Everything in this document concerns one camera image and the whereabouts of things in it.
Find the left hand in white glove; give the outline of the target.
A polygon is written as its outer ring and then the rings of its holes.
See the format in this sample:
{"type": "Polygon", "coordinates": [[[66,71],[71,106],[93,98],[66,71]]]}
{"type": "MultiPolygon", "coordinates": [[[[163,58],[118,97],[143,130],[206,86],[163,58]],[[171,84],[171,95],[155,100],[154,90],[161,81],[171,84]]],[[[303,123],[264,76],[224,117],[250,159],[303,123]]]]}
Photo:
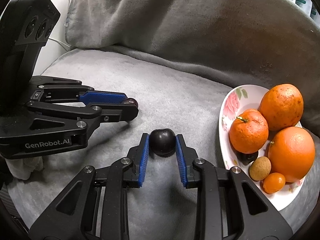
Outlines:
{"type": "Polygon", "coordinates": [[[5,161],[13,177],[20,180],[28,180],[34,171],[43,170],[42,157],[15,160],[5,159],[5,161]]]}

